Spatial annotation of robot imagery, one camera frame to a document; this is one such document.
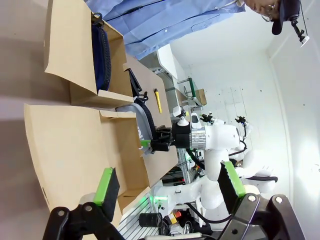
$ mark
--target open cardboard box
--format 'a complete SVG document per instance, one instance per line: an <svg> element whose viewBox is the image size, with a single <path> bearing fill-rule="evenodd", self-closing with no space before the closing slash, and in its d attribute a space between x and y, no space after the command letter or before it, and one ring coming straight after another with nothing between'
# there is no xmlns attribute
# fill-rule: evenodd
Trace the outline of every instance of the open cardboard box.
<svg viewBox="0 0 320 240"><path fill-rule="evenodd" d="M111 80L97 92L91 38L91 10L83 0L49 0L44 39L44 71L70 82L72 105L115 108L132 103L123 36L108 23Z"/></svg>
<svg viewBox="0 0 320 240"><path fill-rule="evenodd" d="M26 104L24 121L34 169L50 211L75 209L82 196L96 192L108 167L115 168L120 184L115 226L150 190L135 113Z"/></svg>

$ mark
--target person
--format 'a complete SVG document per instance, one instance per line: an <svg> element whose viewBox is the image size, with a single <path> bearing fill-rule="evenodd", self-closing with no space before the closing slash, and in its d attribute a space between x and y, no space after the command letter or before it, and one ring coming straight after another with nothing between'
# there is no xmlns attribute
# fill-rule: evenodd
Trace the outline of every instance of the person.
<svg viewBox="0 0 320 240"><path fill-rule="evenodd" d="M274 22L272 32L279 34L284 13L300 0L85 0L92 12L122 35L125 50L138 60L184 35L205 29L245 12L245 5Z"/></svg>

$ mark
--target blue backpack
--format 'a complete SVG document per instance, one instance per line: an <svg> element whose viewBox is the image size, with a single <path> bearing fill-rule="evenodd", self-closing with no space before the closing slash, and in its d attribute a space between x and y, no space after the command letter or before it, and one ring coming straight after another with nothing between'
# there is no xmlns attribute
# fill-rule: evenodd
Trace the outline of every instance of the blue backpack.
<svg viewBox="0 0 320 240"><path fill-rule="evenodd" d="M96 90L109 89L111 79L111 58L107 33L103 29L101 13L94 13L91 18L92 54Z"/></svg>

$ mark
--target white robot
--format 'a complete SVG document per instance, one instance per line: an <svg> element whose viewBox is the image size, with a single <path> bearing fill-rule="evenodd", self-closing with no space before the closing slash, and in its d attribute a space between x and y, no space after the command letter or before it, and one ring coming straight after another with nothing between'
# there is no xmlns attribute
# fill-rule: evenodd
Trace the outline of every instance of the white robot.
<svg viewBox="0 0 320 240"><path fill-rule="evenodd" d="M192 113L189 123L183 114L179 114L181 113L179 109L175 108L173 111L180 117L180 121L172 125L174 145L177 148L204 150L206 175L187 185L155 187L153 204L163 217L169 215L177 204L190 203L199 198L207 210L215 209L223 203L224 199L217 182L221 162L227 162L229 158L237 159L239 153L246 150L246 138L253 130L253 126L244 117L237 119L245 127L244 136L240 135L235 126L227 125L211 115L202 115L201 119L211 123L210 125L202 126L196 113ZM276 180L271 179L257 184L257 181L249 179L253 176L263 178L272 175L271 171L263 169L259 155L256 150L247 152L242 167L237 167L236 172L240 178L246 179L246 184L257 187L258 194L268 193L274 189Z"/></svg>

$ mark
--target floor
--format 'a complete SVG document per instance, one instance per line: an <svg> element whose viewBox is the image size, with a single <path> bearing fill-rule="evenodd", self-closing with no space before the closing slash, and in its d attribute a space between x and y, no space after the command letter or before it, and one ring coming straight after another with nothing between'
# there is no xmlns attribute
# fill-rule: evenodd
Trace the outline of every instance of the floor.
<svg viewBox="0 0 320 240"><path fill-rule="evenodd" d="M3 240L42 239L49 210L33 168L24 104L69 103L66 82L44 75L48 0L0 2L0 232Z"/></svg>

